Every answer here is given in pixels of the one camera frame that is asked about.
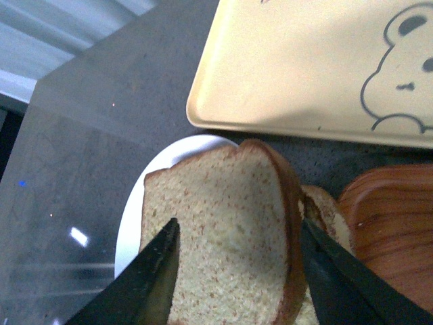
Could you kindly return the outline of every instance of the bear eye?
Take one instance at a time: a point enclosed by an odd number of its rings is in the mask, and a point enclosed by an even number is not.
[[[422,65],[422,70],[425,72],[433,72],[433,58],[427,59]]]
[[[423,16],[413,16],[407,18],[401,25],[398,27],[398,33],[401,36],[405,36],[409,34],[412,30],[424,25],[427,22],[427,19]]]

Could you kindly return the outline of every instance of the glass table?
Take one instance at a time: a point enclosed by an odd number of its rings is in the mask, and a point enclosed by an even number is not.
[[[337,197],[431,151],[192,127],[185,103],[216,0],[166,1],[41,79],[0,183],[0,324],[63,324],[114,279],[124,206],[174,141],[257,137]]]

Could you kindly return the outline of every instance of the bear drawing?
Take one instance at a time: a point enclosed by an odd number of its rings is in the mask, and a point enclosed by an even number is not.
[[[398,13],[384,30],[389,49],[364,82],[361,104],[381,122],[406,118],[420,133],[433,130],[433,3]]]

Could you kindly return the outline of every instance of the dark gray surface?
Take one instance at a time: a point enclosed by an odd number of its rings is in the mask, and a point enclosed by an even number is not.
[[[164,3],[38,82],[0,183],[0,324],[61,324],[113,280],[120,218],[140,173],[175,140],[212,133],[188,123],[185,103],[216,6]],[[214,134],[264,139],[302,183],[333,196],[370,168],[432,153]],[[86,248],[71,227],[88,235]]]

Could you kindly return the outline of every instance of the sliced bread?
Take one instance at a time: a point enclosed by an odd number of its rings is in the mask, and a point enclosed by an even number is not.
[[[305,216],[325,230],[338,244],[354,255],[352,234],[338,203],[323,188],[302,186]]]
[[[169,324],[292,324],[306,292],[303,195],[288,162],[258,140],[188,158],[145,178],[142,249],[181,225]]]
[[[338,203],[324,189],[317,186],[302,186],[305,206],[301,207],[302,218],[313,220],[348,252],[353,253],[352,236],[342,216]],[[295,325],[319,325],[310,289],[305,292],[302,307],[295,319]]]

